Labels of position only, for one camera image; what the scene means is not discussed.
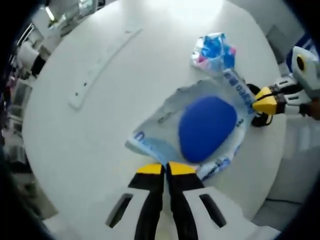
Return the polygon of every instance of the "blue oval object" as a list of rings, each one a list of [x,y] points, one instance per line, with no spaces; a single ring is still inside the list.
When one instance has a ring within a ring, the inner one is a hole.
[[[233,106],[216,96],[205,96],[190,104],[180,119],[180,150],[191,163],[200,163],[220,147],[236,126]]]

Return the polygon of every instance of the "colorful plastic wrapper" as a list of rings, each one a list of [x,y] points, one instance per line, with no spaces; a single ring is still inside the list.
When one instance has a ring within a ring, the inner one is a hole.
[[[200,37],[194,47],[192,64],[210,75],[235,67],[236,49],[228,44],[224,33]]]
[[[236,127],[222,145],[202,163],[187,162],[180,152],[178,126],[185,109],[198,98],[216,96],[232,105],[237,113]],[[232,69],[194,84],[181,86],[169,96],[148,119],[129,136],[126,147],[135,153],[149,155],[166,166],[169,161],[193,166],[201,180],[225,169],[234,159],[250,126],[255,111],[255,101],[245,82]]]

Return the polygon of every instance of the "robotic arm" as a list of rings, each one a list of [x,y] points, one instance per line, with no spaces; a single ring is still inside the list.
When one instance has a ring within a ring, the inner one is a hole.
[[[281,77],[274,85],[261,89],[252,105],[257,112],[269,115],[310,116],[309,103],[320,97],[320,64],[310,51],[295,46],[292,73]]]

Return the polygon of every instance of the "blue sponge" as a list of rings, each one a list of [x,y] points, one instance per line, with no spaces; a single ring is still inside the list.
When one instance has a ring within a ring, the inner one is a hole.
[[[191,163],[208,158],[236,126],[233,106],[216,96],[205,96],[190,104],[180,119],[178,136],[183,157]]]

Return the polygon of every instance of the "white table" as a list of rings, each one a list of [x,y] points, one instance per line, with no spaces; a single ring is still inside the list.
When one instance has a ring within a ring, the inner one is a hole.
[[[115,37],[143,30],[112,59],[82,107],[68,99]],[[56,48],[33,86],[24,122],[28,159],[40,185],[65,217],[127,186],[138,167],[153,162],[124,143],[134,128],[181,84],[203,77],[190,66],[199,36],[226,33],[236,47],[236,70],[260,87],[280,76],[254,19],[223,0],[117,1],[90,16]],[[250,129],[232,165],[213,184],[243,209],[257,212],[283,154],[285,118]]]

